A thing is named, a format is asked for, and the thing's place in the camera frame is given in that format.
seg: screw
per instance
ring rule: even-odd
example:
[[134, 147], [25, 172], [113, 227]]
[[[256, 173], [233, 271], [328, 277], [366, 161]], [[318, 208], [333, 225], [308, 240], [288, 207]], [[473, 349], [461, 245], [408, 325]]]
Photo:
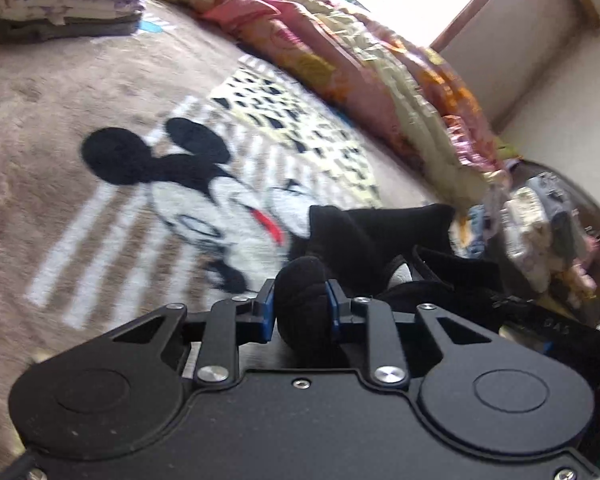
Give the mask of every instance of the screw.
[[229, 378], [229, 370], [223, 366], [203, 366], [198, 370], [198, 378], [205, 383], [221, 383]]
[[399, 383], [407, 376], [405, 371], [397, 366], [381, 366], [376, 368], [374, 375], [381, 383], [388, 384]]
[[32, 469], [27, 475], [28, 480], [46, 480], [46, 475], [40, 469]]
[[576, 477], [576, 472], [566, 467], [555, 474], [554, 480], [576, 480]]
[[293, 385], [298, 390], [306, 390], [309, 386], [311, 386], [311, 381], [309, 379], [296, 379], [293, 382]]

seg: cartoon character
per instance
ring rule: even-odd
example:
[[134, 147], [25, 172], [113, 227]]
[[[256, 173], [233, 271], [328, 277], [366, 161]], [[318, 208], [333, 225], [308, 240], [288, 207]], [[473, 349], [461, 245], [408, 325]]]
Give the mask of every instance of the cartoon character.
[[209, 256], [206, 270], [215, 288], [257, 292], [284, 262], [290, 234], [308, 237], [308, 207], [317, 202], [290, 181], [266, 191], [271, 214], [230, 173], [232, 156], [221, 137], [185, 118], [168, 120], [166, 131], [184, 152], [155, 157], [135, 133], [104, 128], [84, 141], [82, 158], [110, 184], [145, 184], [152, 209], [169, 229]]

